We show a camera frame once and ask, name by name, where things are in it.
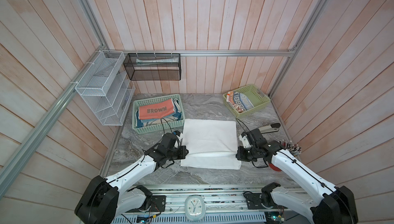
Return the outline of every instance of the mint green basket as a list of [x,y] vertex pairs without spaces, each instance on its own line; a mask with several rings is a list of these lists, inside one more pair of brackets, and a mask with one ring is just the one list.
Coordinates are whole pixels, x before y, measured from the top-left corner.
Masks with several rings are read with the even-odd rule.
[[252,114],[256,111],[259,111],[265,108],[271,102],[271,99],[269,99],[269,97],[266,94],[264,94],[259,88],[257,88],[257,86],[255,86],[254,84],[245,85],[233,91],[245,94],[254,106],[254,108],[252,109],[249,109],[242,113],[238,113],[237,110],[235,110],[233,106],[226,101],[227,93],[224,93],[223,94],[224,105],[230,110],[230,112],[236,118],[241,118],[249,114]]
[[165,100],[168,100],[170,98],[177,98],[179,100],[180,109],[182,111],[182,119],[181,120],[177,120],[177,121],[173,121],[173,122],[168,122],[168,124],[166,122],[163,122],[164,129],[169,129],[170,126],[171,126],[172,129],[173,128],[182,127],[183,123],[185,122],[185,112],[183,111],[182,101],[180,100],[180,95],[179,94],[172,94],[172,95],[164,95],[164,96],[160,96],[160,97],[156,97],[156,98],[146,98],[146,99],[141,99],[141,100],[135,100],[133,102],[133,122],[132,122],[133,129],[138,134],[150,133],[150,132],[162,130],[163,126],[161,124],[150,125],[148,127],[137,128],[136,127],[137,126],[137,121],[135,119],[135,112],[137,112],[137,109],[140,106],[144,106],[144,105],[148,105],[148,104],[154,104],[154,103],[161,103],[161,102],[163,102]]

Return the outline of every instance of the marble table surface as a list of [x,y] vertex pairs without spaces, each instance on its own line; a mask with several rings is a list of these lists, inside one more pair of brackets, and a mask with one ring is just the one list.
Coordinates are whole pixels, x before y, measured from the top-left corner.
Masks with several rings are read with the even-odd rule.
[[[136,94],[132,102],[134,100],[152,98],[159,95],[161,94]],[[235,120],[235,117],[224,106],[221,94],[180,94],[180,96],[186,118]],[[163,131],[137,134],[132,129],[132,115],[132,105],[130,105],[130,110],[125,119],[124,128],[113,155],[108,175],[114,174],[135,162],[143,155],[143,149],[147,150],[153,146],[160,140],[163,134]],[[250,129],[279,122],[278,116],[271,103],[259,112],[243,117],[241,120]],[[242,128],[237,123],[237,136],[239,136],[242,131]],[[265,133],[263,136],[267,141],[288,139],[282,127],[278,132]],[[259,160],[255,165],[263,165],[262,160]],[[175,161],[174,165],[166,169],[159,168],[155,172],[143,177],[137,184],[266,185],[271,182],[277,182],[281,185],[296,184],[283,172],[276,172],[271,168],[255,168],[251,162],[242,162],[242,166],[239,170],[219,170],[181,167],[179,160]]]

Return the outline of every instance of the mint green clock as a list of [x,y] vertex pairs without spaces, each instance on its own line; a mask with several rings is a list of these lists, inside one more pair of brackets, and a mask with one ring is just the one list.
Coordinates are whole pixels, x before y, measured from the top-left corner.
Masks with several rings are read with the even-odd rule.
[[199,195],[193,195],[185,201],[185,214],[189,221],[200,221],[204,218],[206,207],[204,198]]

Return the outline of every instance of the white cloth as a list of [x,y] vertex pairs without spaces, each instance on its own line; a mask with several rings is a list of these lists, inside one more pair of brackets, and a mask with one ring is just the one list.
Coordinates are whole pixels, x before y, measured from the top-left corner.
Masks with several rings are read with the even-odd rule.
[[235,121],[185,119],[182,145],[189,154],[180,161],[184,167],[240,169]]

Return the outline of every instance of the wooden plank wall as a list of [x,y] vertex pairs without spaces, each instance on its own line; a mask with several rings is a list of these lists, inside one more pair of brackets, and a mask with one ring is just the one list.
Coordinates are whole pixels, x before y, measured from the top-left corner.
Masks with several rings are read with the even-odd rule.
[[[117,50],[288,49],[318,0],[88,0]],[[180,81],[137,81],[141,93],[268,93],[284,57],[182,58]]]
[[394,0],[330,0],[273,97],[303,163],[350,188],[364,222],[394,219],[393,43]]
[[[99,42],[77,0],[0,0],[0,167]],[[0,223],[72,223],[113,137],[79,96],[0,200]]]

